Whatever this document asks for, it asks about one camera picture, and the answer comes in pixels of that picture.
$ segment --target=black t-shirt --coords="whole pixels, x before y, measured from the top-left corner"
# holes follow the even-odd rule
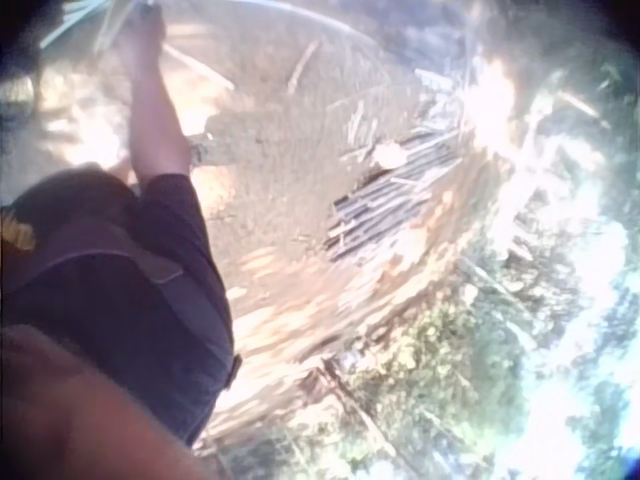
[[[189,178],[157,177],[136,197],[106,174],[70,175],[75,179],[37,186],[15,203],[18,220],[34,227],[36,248],[74,215],[102,216],[144,249],[178,263],[222,312],[210,319],[214,335],[232,343],[225,289]],[[65,188],[65,182],[78,188]],[[204,427],[229,373],[228,359],[196,338],[126,257],[83,256],[52,267],[5,295],[3,316],[77,348],[188,444]]]

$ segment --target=person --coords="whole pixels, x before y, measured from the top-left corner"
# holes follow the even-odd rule
[[[152,6],[119,38],[139,195],[84,167],[3,209],[3,457],[28,478],[200,478],[181,449],[239,366],[164,35]]]

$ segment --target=forearm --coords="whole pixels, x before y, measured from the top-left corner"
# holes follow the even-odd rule
[[[188,175],[189,142],[159,67],[132,78],[131,89],[131,163],[138,181],[144,185],[157,175]]]

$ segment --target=dirt ground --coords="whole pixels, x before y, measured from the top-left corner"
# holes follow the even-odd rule
[[[204,0],[163,5],[168,44],[235,85],[230,91],[163,58],[183,129],[210,135],[193,181],[245,360],[207,429],[218,437],[286,403],[283,392],[305,373],[298,360],[345,332],[336,299],[354,272],[330,267],[321,243],[332,201],[368,165],[339,158],[371,138],[405,132],[417,82],[381,48],[289,12]],[[2,159],[3,203],[60,169],[90,161],[110,167],[126,154],[126,83],[110,55],[97,65],[86,61],[83,32],[91,28],[63,39],[48,61],[41,112]],[[297,62],[315,41],[288,94]]]

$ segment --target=bare skin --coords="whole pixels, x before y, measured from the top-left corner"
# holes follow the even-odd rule
[[[189,174],[189,145],[158,60],[159,8],[123,32],[131,78],[132,166],[140,183]],[[3,453],[31,479],[186,479],[205,475],[191,452],[110,379],[39,331],[2,330]]]

